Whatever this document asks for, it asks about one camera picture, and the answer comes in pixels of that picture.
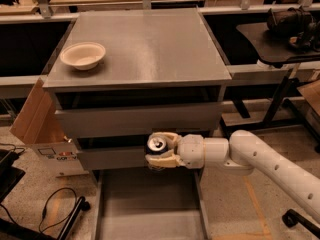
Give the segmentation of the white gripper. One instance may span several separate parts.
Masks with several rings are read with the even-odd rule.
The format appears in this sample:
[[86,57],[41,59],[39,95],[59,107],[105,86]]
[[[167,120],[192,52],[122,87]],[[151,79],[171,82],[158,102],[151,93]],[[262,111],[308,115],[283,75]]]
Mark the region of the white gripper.
[[[181,136],[173,132],[155,132],[152,135],[160,135],[167,141],[168,148],[177,145]],[[163,153],[161,155],[146,155],[145,158],[151,167],[175,168],[185,166],[188,169],[199,169],[204,166],[204,145],[201,135],[188,134],[178,143],[178,155]]]

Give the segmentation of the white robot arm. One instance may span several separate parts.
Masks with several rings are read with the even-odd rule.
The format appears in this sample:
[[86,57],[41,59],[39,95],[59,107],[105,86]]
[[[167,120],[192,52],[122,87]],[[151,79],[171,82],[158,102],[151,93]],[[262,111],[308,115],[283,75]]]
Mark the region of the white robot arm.
[[228,139],[155,132],[147,141],[145,159],[157,169],[218,166],[235,175],[249,175],[257,169],[320,222],[320,179],[249,131],[237,130]]

